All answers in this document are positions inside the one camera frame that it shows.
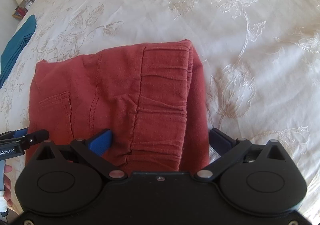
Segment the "person left hand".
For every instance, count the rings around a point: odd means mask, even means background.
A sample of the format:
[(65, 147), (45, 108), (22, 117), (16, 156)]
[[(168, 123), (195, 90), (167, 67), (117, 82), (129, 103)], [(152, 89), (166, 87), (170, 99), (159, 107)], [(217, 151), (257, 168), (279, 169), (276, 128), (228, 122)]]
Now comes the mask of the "person left hand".
[(10, 165), (5, 165), (4, 167), (4, 176), (3, 176), (3, 184), (4, 184), (4, 199), (7, 201), (8, 207), (12, 207), (12, 200), (11, 200), (11, 180), (6, 175), (12, 171), (12, 167)]

